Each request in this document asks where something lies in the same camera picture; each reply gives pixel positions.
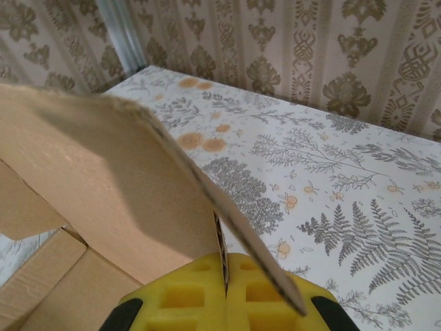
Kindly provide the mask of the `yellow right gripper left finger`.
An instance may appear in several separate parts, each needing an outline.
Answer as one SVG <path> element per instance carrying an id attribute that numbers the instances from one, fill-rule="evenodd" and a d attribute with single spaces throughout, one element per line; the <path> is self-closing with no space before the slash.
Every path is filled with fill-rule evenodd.
<path id="1" fill-rule="evenodd" d="M 227 331 L 228 259 L 213 253 L 142 286 L 115 307 L 115 331 Z"/>

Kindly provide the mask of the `brown cardboard box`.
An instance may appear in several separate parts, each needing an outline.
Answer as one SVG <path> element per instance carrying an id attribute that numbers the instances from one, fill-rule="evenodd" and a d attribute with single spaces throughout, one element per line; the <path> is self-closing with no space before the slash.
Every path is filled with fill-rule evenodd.
<path id="1" fill-rule="evenodd" d="M 129 293 L 209 254 L 306 304 L 247 217 L 146 107 L 0 83 L 0 233 L 53 235 L 0 289 L 0 331 L 115 331 Z"/>

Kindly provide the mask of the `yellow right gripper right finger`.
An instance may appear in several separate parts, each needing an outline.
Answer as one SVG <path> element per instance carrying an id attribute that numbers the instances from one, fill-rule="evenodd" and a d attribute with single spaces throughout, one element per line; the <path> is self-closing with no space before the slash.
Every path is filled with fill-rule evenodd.
<path id="1" fill-rule="evenodd" d="M 348 331 L 348 314 L 328 290 L 290 272 L 308 315 L 290 308 L 251 257 L 229 255 L 228 331 Z"/>

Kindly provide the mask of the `aluminium frame post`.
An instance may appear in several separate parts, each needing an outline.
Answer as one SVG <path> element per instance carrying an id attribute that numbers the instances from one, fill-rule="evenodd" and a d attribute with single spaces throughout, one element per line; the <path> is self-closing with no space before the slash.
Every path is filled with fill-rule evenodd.
<path id="1" fill-rule="evenodd" d="M 125 74 L 133 75 L 147 65 L 127 0 L 96 0 L 107 33 Z"/>

